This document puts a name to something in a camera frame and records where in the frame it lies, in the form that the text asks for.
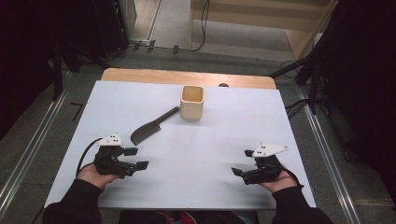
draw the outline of white table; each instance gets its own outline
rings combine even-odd
[[[78,160],[94,139],[118,133],[133,147],[131,133],[179,104],[182,85],[98,81],[56,176],[46,206],[59,202],[75,178]],[[316,206],[299,150],[277,90],[205,86],[205,109],[199,121],[179,114],[138,145],[136,156],[121,161],[149,161],[148,169],[106,187],[99,206],[121,209],[274,209],[271,193],[245,185],[231,167],[255,169],[245,149],[260,143],[287,145],[278,154],[305,185],[303,193]],[[92,147],[83,163],[93,161]]]

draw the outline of kitchen knife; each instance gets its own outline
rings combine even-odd
[[[141,126],[140,128],[136,129],[131,134],[131,141],[134,143],[135,146],[137,146],[139,143],[143,142],[143,140],[145,140],[152,134],[158,132],[161,129],[160,123],[163,122],[164,120],[170,118],[172,115],[176,114],[176,112],[178,110],[179,110],[179,107],[175,106],[175,108],[169,110],[167,113],[165,113],[164,115],[155,119],[154,121],[149,122],[149,123]]]

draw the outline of gray floor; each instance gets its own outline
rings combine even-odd
[[[166,30],[169,32],[169,29],[164,29],[164,25],[160,23],[160,21],[164,21],[162,14],[168,15],[164,11],[160,11],[156,29],[153,33],[158,46],[173,47],[173,45],[179,43],[182,46],[182,41],[177,41],[181,37],[172,39],[168,33],[164,32]],[[241,33],[241,31],[235,31],[231,27],[223,29],[227,29],[231,33]],[[252,32],[257,30],[257,27],[244,29],[249,29]],[[209,33],[210,29],[207,31],[208,44],[199,52],[180,51],[174,55],[172,50],[169,49],[155,49],[153,52],[147,53],[146,49],[141,48],[138,51],[125,51],[110,63],[113,66],[123,68],[265,76],[276,71],[282,62],[292,60],[286,37],[279,30],[265,30],[267,38],[270,36],[273,38],[266,39],[266,44],[262,44],[263,50],[254,48],[255,45],[247,45],[247,42],[238,46],[238,43],[241,42],[240,38],[246,40],[247,37],[227,35],[224,32],[221,35],[228,37],[225,40],[217,40],[218,44],[212,44],[216,42],[212,38],[215,36],[219,38],[220,35],[215,35],[214,31]],[[29,169],[26,174],[23,174],[24,179],[21,184],[16,186],[18,188],[15,195],[10,195],[12,200],[10,200],[9,206],[2,205],[1,223],[31,223],[43,206],[50,191],[51,182],[56,176],[81,115],[76,114],[78,106],[72,105],[72,103],[85,104],[94,82],[100,79],[102,74],[103,70],[100,67],[89,63],[82,67],[80,73],[65,75],[71,78],[71,83],[65,93],[62,106],[43,141],[37,146],[35,159],[31,164],[26,164]],[[299,88],[307,90],[306,86],[297,87],[293,83],[293,79],[290,77],[295,75],[296,72],[292,71],[286,76],[276,79],[276,86],[281,92],[285,105],[290,105],[300,99]],[[7,152],[0,157],[3,167],[0,170],[0,184],[2,186],[11,176],[25,149],[30,149],[28,147],[29,142],[50,107],[51,95],[52,87],[50,86],[34,101],[8,135],[0,142],[0,148]],[[333,129],[332,123],[319,109],[317,111],[320,126],[357,209],[361,223],[396,223],[395,212],[391,210],[393,204],[377,173],[364,164],[350,163],[345,160],[343,146]],[[293,117],[290,124],[301,151],[318,207],[323,209],[334,223],[347,223],[305,111],[302,110]],[[102,210],[102,213],[104,223],[117,223],[119,211]],[[274,211],[260,211],[260,223],[271,223],[273,215]]]

